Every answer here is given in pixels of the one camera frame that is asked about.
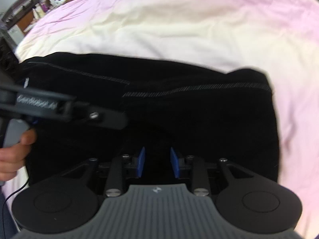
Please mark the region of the person's left hand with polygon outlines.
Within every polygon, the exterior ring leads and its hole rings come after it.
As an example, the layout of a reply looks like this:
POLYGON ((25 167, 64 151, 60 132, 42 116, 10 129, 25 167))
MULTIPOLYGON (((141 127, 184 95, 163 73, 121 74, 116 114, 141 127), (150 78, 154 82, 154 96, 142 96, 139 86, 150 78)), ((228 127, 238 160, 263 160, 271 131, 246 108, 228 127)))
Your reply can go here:
POLYGON ((25 165, 25 158, 31 151, 31 145, 36 141, 34 129, 25 131, 19 143, 6 148, 1 148, 0 175, 1 181, 12 180, 18 170, 25 165))

